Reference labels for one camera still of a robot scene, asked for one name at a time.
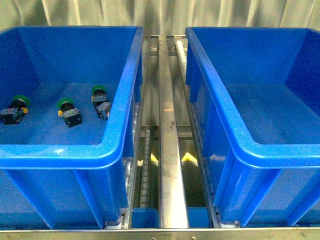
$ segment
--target blue bin wall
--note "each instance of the blue bin wall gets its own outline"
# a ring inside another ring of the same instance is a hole
[[[132,210],[133,229],[158,229],[160,227],[159,212],[154,208],[134,208]]]
[[[128,207],[122,157],[132,157],[142,83],[140,27],[18,27],[0,33],[0,107],[31,100],[18,125],[0,127],[0,228],[101,229]],[[91,89],[113,103],[98,119]],[[70,97],[83,123],[68,128]]]
[[[320,34],[193,27],[186,35],[186,84],[221,221],[319,225]]]
[[[188,220],[191,229],[211,227],[206,207],[188,207]]]

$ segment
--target white curtain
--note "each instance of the white curtain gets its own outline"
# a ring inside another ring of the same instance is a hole
[[[18,25],[136,25],[147,35],[189,26],[320,30],[320,0],[1,0],[0,30]]]

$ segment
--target stainless steel rail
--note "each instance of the stainless steel rail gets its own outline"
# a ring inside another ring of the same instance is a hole
[[[318,240],[318,227],[0,231],[0,240]]]
[[[179,152],[167,37],[159,37],[160,224],[164,229],[188,228],[188,214]]]

